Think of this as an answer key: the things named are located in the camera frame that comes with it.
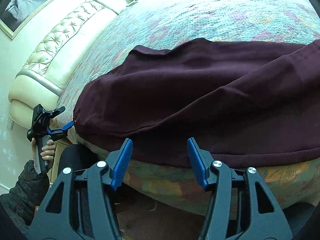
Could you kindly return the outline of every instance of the picture frame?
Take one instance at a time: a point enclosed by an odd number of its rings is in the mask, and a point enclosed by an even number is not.
[[[11,0],[7,8],[0,12],[0,29],[11,39],[53,0]]]

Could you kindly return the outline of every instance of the floral bedspread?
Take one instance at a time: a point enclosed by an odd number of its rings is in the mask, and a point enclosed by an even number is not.
[[[320,38],[320,19],[308,0],[141,0],[120,13],[85,55],[57,104],[67,110],[54,124],[72,120],[84,86],[120,65],[136,45],[172,49],[200,37],[308,44]],[[69,139],[89,145],[101,158],[108,154],[84,142],[74,129]],[[285,208],[298,201],[319,201],[319,168],[320,159],[316,159],[258,171]],[[171,206],[205,214],[209,196],[189,169],[131,161],[124,181]]]

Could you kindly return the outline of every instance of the baseboard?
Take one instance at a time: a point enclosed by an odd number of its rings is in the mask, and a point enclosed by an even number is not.
[[[3,185],[3,184],[1,184],[1,183],[0,183],[0,187],[6,189],[7,191],[10,190],[10,188],[6,187],[5,185]]]

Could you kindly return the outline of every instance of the hand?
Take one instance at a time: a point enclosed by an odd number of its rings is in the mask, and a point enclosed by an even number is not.
[[[36,139],[32,138],[31,141],[31,147],[32,147],[32,155],[33,155],[33,160],[35,160],[36,158]],[[53,167],[53,161],[54,161],[54,157],[55,157],[55,149],[56,146],[54,145],[54,142],[52,140],[47,141],[47,145],[42,147],[42,159],[44,161],[48,161],[49,162],[49,167],[48,170],[50,170]]]

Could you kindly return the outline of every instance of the person's arm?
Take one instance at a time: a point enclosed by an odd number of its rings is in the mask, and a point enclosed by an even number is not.
[[[34,150],[35,140],[32,141],[32,150]],[[43,159],[49,161],[49,169],[53,166],[55,155],[55,146],[52,140],[49,140],[47,146],[43,147]],[[49,189],[49,178],[47,174],[38,175],[34,161],[29,160],[24,170],[20,174],[15,187],[10,189],[8,194],[0,195],[0,202],[6,210],[9,210],[20,218],[26,225],[30,225],[34,216],[35,207],[39,206],[45,194]]]

